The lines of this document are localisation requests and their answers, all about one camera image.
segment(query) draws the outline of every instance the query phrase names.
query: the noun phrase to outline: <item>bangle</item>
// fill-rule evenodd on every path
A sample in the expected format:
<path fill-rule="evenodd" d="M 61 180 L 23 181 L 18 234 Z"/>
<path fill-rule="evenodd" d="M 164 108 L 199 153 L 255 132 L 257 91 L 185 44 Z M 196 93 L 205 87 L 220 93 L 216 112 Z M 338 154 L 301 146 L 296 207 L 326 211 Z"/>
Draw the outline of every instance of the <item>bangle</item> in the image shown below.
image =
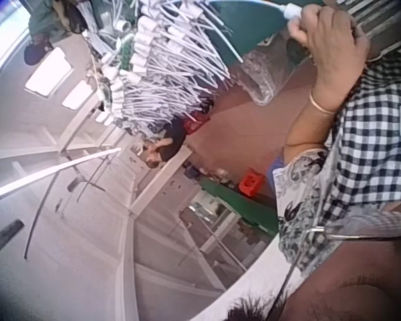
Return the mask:
<path fill-rule="evenodd" d="M 327 114 L 327 115 L 335 114 L 335 112 L 330 112 L 329 110 L 323 109 L 320 105 L 318 105 L 317 102 L 312 97 L 312 91 L 309 93 L 309 100 L 310 100 L 311 104 L 314 105 L 315 108 L 318 109 L 323 114 Z"/>

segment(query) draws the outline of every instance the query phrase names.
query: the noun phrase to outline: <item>fluorescent light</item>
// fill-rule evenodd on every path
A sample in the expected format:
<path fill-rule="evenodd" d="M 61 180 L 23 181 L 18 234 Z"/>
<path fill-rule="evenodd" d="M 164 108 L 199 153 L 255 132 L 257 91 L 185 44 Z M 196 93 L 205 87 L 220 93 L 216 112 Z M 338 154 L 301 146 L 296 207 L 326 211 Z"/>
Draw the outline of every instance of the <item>fluorescent light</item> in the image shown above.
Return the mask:
<path fill-rule="evenodd" d="M 96 154 L 88 155 L 88 156 L 85 156 L 85 157 L 82 157 L 82 158 L 79 158 L 79 159 L 75 159 L 75 160 L 72 160 L 70 162 L 66 162 L 66 163 L 63 163 L 63 164 L 55 165 L 55 166 L 49 167 L 48 169 L 43 169 L 42 171 L 30 174 L 30 175 L 28 175 L 26 177 L 23 177 L 22 179 L 18 179 L 15 182 L 12 182 L 12 183 L 9 183 L 9 184 L 7 184 L 7 185 L 5 185 L 3 187 L 0 187 L 0 197 L 4 197 L 4 196 L 6 196 L 6 195 L 8 195 L 8 194 L 10 194 L 10 193 L 22 188 L 22 187 L 24 187 L 24 186 L 32 184 L 32 183 L 34 183 L 34 182 L 36 182 L 36 181 L 38 181 L 40 179 L 44 179 L 45 177 L 47 177 L 49 175 L 58 173 L 58 172 L 66 169 L 68 167 L 72 167 L 72 166 L 75 166 L 75 165 L 90 161 L 91 159 L 94 159 L 94 158 L 98 158 L 98 157 L 101 157 L 101 156 L 106 156 L 106 155 L 109 155 L 109 154 L 113 154 L 113 153 L 118 152 L 120 150 L 122 150 L 122 149 L 121 148 L 114 148 L 114 149 L 109 149 L 109 150 L 105 150 L 105 151 L 102 151 L 102 152 L 97 152 Z"/>
<path fill-rule="evenodd" d="M 114 119 L 113 117 L 107 118 L 107 120 L 104 122 L 104 126 L 110 125 L 113 122 L 113 119 Z"/>
<path fill-rule="evenodd" d="M 86 99 L 88 99 L 92 92 L 92 88 L 84 80 L 82 80 L 68 94 L 62 104 L 67 108 L 76 110 L 86 101 Z"/>
<path fill-rule="evenodd" d="M 18 1 L 11 1 L 0 8 L 0 19 L 10 11 L 5 20 L 0 21 L 0 69 L 15 48 L 28 35 L 28 11 Z"/>
<path fill-rule="evenodd" d="M 101 112 L 98 117 L 95 119 L 96 122 L 103 122 L 108 117 L 108 111 L 105 110 Z"/>
<path fill-rule="evenodd" d="M 61 48 L 55 48 L 25 84 L 27 89 L 48 96 L 72 70 Z"/>

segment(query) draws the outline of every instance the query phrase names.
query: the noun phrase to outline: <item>stool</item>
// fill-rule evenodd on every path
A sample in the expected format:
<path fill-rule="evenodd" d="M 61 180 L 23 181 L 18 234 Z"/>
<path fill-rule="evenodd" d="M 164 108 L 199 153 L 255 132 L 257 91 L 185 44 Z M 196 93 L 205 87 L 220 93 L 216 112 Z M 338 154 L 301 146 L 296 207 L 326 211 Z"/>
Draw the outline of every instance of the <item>stool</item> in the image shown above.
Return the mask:
<path fill-rule="evenodd" d="M 260 190 L 261 185 L 265 182 L 265 176 L 249 169 L 243 180 L 239 183 L 238 187 L 242 194 L 248 197 L 253 197 Z"/>

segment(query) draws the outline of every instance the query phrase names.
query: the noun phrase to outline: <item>green workbench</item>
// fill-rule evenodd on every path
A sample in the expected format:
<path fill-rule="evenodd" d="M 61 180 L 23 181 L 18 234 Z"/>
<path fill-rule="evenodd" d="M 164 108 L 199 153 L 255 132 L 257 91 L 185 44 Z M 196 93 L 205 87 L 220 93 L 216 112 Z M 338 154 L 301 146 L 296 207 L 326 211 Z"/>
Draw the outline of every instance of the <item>green workbench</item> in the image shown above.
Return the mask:
<path fill-rule="evenodd" d="M 201 187 L 214 197 L 222 199 L 232 211 L 239 214 L 253 227 L 259 227 L 271 237 L 278 233 L 278 218 L 276 210 L 260 204 L 234 190 L 218 184 L 210 179 L 202 178 Z"/>

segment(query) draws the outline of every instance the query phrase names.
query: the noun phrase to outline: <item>plastic bag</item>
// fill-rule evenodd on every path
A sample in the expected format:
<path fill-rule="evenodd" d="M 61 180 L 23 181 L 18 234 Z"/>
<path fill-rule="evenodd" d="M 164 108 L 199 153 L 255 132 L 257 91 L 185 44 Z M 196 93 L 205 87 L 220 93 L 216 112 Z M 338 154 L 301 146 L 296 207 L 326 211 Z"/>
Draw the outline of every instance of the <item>plastic bag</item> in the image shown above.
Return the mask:
<path fill-rule="evenodd" d="M 305 56 L 292 40 L 278 33 L 269 44 L 260 45 L 243 57 L 243 64 L 235 68 L 236 81 L 257 105 L 267 105 Z"/>

